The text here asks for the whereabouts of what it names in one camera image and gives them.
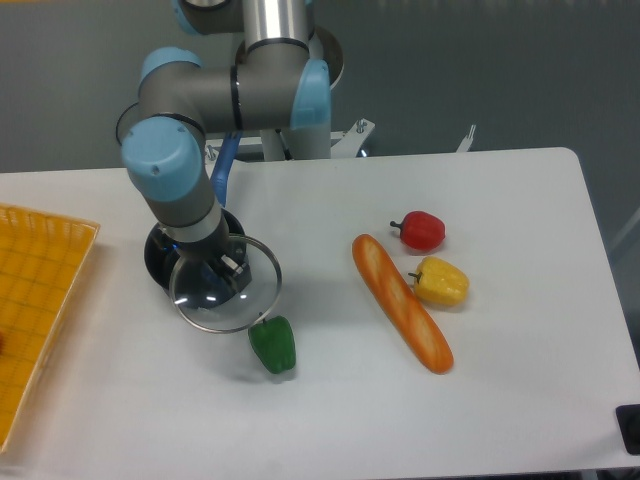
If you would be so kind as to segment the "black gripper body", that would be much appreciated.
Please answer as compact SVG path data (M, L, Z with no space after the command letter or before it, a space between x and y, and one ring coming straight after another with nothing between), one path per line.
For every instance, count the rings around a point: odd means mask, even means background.
M229 228L223 217L206 217L186 227L159 223L158 228L177 245L180 255L187 260L217 260L228 253Z

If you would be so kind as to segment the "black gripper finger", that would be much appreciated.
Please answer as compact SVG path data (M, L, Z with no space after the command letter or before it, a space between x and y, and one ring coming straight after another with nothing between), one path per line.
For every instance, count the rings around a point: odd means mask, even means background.
M251 268L245 261L223 255L220 258L222 278L233 291L243 291L251 283Z

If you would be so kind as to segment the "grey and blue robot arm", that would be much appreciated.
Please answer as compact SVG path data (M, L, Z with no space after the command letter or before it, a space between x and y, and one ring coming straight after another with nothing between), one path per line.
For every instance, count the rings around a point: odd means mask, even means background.
M205 171L214 133L281 131L296 159L331 154L330 68L309 1L176 1L194 35L242 33L244 59L206 68L177 47L150 53L138 86L140 120L121 158L157 223L144 250L152 279L167 287L179 258L220 254L237 222Z

